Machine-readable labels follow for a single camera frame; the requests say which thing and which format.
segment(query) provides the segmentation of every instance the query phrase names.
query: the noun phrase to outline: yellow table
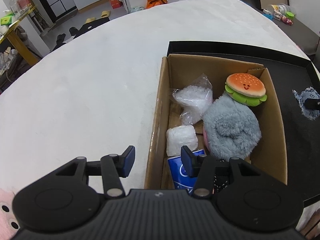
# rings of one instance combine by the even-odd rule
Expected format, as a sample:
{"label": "yellow table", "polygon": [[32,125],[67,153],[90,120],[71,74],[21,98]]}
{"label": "yellow table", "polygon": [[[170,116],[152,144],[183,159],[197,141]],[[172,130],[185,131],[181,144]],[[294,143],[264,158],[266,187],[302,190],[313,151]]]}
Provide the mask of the yellow table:
{"label": "yellow table", "polygon": [[23,16],[20,17],[14,23],[9,30],[3,35],[3,37],[0,39],[0,43],[4,41],[6,38],[10,41],[12,46],[18,51],[18,53],[28,62],[30,66],[35,65],[38,63],[38,59],[28,50],[28,48],[23,44],[22,40],[18,37],[18,35],[14,32],[15,29],[18,27],[20,22],[29,15],[36,7],[32,7],[27,13],[25,13]]}

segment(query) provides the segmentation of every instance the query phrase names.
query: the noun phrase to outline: gray floor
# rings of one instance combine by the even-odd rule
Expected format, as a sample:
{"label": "gray floor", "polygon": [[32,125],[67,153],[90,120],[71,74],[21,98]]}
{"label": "gray floor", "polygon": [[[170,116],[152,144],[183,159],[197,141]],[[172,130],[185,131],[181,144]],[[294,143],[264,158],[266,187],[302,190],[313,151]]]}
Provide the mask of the gray floor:
{"label": "gray floor", "polygon": [[49,31],[44,37],[42,37],[42,39],[45,42],[45,44],[47,44],[49,49],[52,50],[56,46],[56,40],[59,34],[65,33],[66,34],[65,40],[69,39],[71,37],[69,33],[69,29],[71,27],[76,27],[79,30],[82,27],[82,25],[85,23],[87,18],[95,17],[96,19],[99,19],[101,17],[101,12],[106,10],[111,11],[111,14],[109,17],[110,20],[119,18],[127,14],[127,11],[124,9],[124,7],[112,9],[110,3],[106,2],[86,12],[78,13],[76,16],[62,23],[60,26]]}

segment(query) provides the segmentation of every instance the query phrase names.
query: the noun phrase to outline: googly eye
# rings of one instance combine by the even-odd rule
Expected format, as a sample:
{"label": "googly eye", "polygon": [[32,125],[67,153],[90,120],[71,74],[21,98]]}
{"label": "googly eye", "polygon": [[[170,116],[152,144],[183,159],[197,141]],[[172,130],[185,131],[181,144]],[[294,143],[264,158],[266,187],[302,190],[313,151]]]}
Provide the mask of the googly eye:
{"label": "googly eye", "polygon": [[13,218],[9,219],[8,223],[13,230],[18,231],[20,229],[19,224],[15,219]]}
{"label": "googly eye", "polygon": [[5,202],[0,202],[0,210],[2,211],[2,212],[6,212],[6,213],[9,213],[10,212],[10,208],[11,207],[11,205],[9,205],[9,204],[7,204],[7,203],[5,203]]}

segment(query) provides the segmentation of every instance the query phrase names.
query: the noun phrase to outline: green lid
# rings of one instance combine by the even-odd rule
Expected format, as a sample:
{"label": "green lid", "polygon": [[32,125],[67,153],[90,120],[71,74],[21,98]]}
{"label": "green lid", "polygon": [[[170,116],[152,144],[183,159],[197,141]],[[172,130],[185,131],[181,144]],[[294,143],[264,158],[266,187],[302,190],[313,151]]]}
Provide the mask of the green lid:
{"label": "green lid", "polygon": [[293,14],[292,12],[286,12],[285,15],[286,15],[289,19],[291,19],[291,18],[294,17],[294,14]]}

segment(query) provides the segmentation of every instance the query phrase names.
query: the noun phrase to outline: person's skin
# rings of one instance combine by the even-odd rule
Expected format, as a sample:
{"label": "person's skin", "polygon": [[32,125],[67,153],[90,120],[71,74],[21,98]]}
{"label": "person's skin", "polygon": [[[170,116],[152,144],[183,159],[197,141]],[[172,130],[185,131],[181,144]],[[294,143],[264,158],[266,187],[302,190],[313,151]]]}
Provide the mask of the person's skin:
{"label": "person's skin", "polygon": [[[312,226],[316,224],[319,220],[320,220],[320,210],[318,210],[312,215],[312,217],[310,218],[306,226],[300,230],[300,233],[304,236],[312,228]],[[306,239],[312,239],[313,237],[316,237],[317,235],[319,235],[319,233],[320,233],[320,230],[318,230],[318,226],[315,226],[311,230],[311,232],[306,235]]]}

